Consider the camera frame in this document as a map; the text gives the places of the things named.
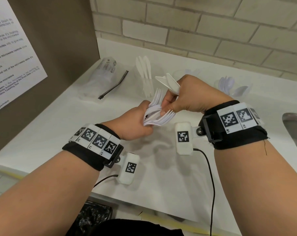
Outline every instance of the person's left arm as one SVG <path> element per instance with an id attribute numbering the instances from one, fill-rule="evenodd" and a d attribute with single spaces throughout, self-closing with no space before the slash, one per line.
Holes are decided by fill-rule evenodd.
<path id="1" fill-rule="evenodd" d="M 153 128 L 143 126 L 148 105 L 144 101 L 103 125 L 123 140 L 150 135 Z M 0 235 L 65 235 L 98 176 L 99 171 L 61 151 L 0 196 Z"/>

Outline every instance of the black trash bag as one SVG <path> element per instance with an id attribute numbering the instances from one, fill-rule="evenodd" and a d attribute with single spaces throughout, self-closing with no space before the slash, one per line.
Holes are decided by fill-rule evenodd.
<path id="1" fill-rule="evenodd" d="M 111 219 L 112 212 L 109 206 L 86 201 L 66 236 L 87 236 L 95 225 Z"/>

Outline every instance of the person's left hand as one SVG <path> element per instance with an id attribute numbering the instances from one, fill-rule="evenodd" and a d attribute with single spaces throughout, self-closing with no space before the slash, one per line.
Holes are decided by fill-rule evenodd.
<path id="1" fill-rule="evenodd" d="M 102 123 L 113 130 L 122 140 L 135 140 L 153 133 L 152 126 L 143 126 L 143 118 L 149 101 L 144 100 L 138 107 L 132 108 L 119 118 Z"/>

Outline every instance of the white paper notice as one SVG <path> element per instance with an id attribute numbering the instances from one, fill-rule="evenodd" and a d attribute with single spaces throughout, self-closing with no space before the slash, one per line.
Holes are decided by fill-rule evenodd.
<path id="1" fill-rule="evenodd" d="M 0 0 L 0 109 L 47 74 L 7 0 Z"/>

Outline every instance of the hand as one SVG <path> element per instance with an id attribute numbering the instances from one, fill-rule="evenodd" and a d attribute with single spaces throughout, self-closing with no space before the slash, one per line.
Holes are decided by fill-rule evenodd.
<path id="1" fill-rule="evenodd" d="M 176 113 L 181 110 L 204 113 L 212 107 L 233 100 L 232 97 L 192 75 L 183 76 L 178 84 L 180 85 L 178 99 L 176 100 L 177 95 L 168 90 L 162 101 L 160 115 L 165 115 L 169 110 Z"/>
<path id="2" fill-rule="evenodd" d="M 153 133 L 152 126 L 143 126 L 143 118 L 149 101 L 144 100 L 138 107 L 132 108 L 119 118 L 102 123 L 113 130 L 122 140 L 135 140 Z"/>

